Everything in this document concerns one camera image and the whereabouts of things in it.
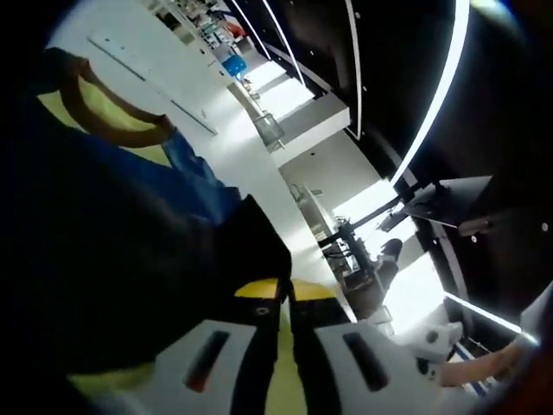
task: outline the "person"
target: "person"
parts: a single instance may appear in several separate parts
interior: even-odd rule
[[[523,332],[507,346],[471,361],[443,363],[441,367],[442,385],[461,386],[466,383],[478,382],[515,367],[539,343],[536,333],[552,287],[553,282],[522,312],[520,325]]]

